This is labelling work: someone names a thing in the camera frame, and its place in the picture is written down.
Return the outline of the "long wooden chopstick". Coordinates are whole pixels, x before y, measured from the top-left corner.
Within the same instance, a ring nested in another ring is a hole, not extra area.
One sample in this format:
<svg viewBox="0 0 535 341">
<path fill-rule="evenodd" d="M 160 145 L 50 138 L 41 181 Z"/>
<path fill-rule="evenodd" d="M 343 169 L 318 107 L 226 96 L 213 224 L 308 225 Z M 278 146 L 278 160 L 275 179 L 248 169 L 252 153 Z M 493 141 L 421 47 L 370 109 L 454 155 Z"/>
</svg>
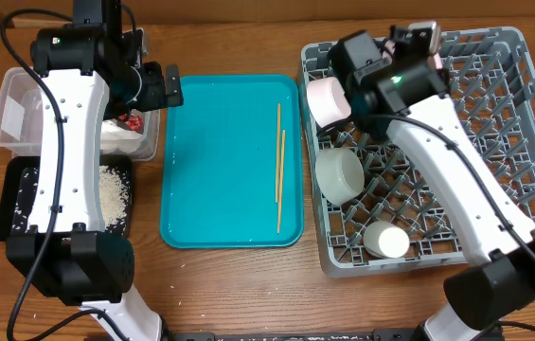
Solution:
<svg viewBox="0 0 535 341">
<path fill-rule="evenodd" d="M 276 203 L 279 198 L 279 161 L 280 161 L 280 134 L 281 134 L 281 103 L 277 105 L 276 116 Z"/>
</svg>

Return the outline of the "large white plate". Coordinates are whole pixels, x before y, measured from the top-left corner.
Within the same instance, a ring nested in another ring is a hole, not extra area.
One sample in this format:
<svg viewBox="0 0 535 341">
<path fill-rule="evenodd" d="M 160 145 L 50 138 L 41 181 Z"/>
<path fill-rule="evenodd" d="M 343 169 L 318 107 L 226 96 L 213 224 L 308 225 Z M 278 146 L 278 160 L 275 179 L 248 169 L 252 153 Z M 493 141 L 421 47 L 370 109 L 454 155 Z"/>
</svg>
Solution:
<svg viewBox="0 0 535 341">
<path fill-rule="evenodd" d="M 395 43 L 386 39 L 383 39 L 382 41 L 382 54 L 385 59 L 388 60 L 389 63 L 394 62 L 394 52 L 395 52 Z M 441 70 L 443 68 L 443 61 L 439 54 L 435 54 L 433 56 L 429 56 L 427 59 L 427 62 L 435 68 L 435 70 Z"/>
</svg>

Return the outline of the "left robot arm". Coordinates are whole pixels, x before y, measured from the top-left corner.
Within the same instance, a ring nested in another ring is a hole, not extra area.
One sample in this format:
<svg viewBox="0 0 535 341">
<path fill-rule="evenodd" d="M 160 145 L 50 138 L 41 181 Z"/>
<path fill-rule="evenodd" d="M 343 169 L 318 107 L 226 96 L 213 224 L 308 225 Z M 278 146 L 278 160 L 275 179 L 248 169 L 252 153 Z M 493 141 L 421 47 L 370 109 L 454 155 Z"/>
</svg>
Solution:
<svg viewBox="0 0 535 341">
<path fill-rule="evenodd" d="M 9 262 L 35 288 L 90 315 L 114 339 L 166 340 L 169 329 L 134 287 L 134 250 L 107 231 L 99 199 L 100 132 L 111 118 L 183 104 L 178 68 L 143 59 L 141 30 L 124 31 L 118 1 L 78 1 L 44 28 L 23 69 L 43 95 L 39 178 Z"/>
</svg>

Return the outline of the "red white wrapper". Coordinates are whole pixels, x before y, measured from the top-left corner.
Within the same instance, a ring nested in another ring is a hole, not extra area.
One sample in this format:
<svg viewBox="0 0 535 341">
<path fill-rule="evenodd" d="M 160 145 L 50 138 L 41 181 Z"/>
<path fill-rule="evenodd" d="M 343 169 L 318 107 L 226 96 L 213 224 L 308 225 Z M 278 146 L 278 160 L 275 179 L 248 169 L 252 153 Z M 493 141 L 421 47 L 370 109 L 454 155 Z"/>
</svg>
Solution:
<svg viewBox="0 0 535 341">
<path fill-rule="evenodd" d="M 118 122 L 126 125 L 126 127 L 134 132 L 141 133 L 144 128 L 144 120 L 138 114 L 125 114 L 117 118 Z"/>
</svg>

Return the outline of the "small white cup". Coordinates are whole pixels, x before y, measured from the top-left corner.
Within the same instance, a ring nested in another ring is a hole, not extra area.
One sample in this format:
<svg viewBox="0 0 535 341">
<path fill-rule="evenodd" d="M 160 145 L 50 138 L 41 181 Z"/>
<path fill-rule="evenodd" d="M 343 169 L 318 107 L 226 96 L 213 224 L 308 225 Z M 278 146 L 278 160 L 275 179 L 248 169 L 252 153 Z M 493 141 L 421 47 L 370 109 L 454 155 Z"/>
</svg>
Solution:
<svg viewBox="0 0 535 341">
<path fill-rule="evenodd" d="M 366 251 L 379 259 L 402 258 L 410 247 L 406 232 L 384 221 L 377 221 L 366 227 L 363 243 Z"/>
</svg>

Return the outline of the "pink rice bowl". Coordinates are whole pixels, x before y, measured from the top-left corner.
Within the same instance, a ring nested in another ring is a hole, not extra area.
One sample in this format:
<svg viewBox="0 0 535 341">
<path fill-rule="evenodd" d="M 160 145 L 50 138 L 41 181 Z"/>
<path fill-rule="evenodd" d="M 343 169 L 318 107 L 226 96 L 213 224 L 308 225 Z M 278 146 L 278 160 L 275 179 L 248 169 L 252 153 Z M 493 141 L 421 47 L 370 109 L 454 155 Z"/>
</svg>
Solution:
<svg viewBox="0 0 535 341">
<path fill-rule="evenodd" d="M 310 81 L 307 85 L 307 101 L 312 117 L 320 128 L 326 128 L 351 115 L 345 90 L 335 77 Z"/>
</svg>

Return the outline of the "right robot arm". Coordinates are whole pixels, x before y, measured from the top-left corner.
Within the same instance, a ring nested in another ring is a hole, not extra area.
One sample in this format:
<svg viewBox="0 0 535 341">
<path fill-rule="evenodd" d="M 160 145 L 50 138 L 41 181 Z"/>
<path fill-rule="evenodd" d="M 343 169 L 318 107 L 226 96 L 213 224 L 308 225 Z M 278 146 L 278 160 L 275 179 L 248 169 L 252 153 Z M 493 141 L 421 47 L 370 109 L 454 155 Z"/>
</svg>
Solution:
<svg viewBox="0 0 535 341">
<path fill-rule="evenodd" d="M 476 340 L 535 301 L 535 223 L 503 191 L 463 129 L 439 57 L 434 22 L 394 26 L 375 41 L 360 30 L 329 51 L 351 115 L 399 147 L 434 193 L 467 268 L 444 281 L 446 305 L 420 340 Z"/>
</svg>

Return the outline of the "grey shallow bowl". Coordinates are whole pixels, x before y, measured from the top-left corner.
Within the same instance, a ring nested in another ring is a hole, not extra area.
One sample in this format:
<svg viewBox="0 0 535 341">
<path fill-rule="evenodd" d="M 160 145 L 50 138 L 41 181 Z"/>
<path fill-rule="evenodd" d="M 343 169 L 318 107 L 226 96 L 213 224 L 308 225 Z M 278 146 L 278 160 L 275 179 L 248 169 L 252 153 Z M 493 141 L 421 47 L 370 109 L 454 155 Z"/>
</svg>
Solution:
<svg viewBox="0 0 535 341">
<path fill-rule="evenodd" d="M 315 175 L 324 197 L 336 206 L 357 197 L 365 188 L 363 166 L 348 148 L 322 150 L 316 157 Z"/>
</svg>

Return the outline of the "short wooden chopstick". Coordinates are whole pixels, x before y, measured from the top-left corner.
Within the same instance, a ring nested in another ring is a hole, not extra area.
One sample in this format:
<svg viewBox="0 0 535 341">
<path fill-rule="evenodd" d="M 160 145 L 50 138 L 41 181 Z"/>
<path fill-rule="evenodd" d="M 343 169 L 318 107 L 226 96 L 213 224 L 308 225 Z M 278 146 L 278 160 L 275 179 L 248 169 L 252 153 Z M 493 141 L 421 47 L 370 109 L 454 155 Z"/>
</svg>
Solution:
<svg viewBox="0 0 535 341">
<path fill-rule="evenodd" d="M 286 149 L 286 130 L 282 130 L 281 151 L 279 159 L 279 180 L 278 180 L 278 203 L 277 203 L 277 234 L 281 231 L 282 220 L 282 199 L 283 199 L 283 182 L 284 182 L 284 162 Z"/>
</svg>

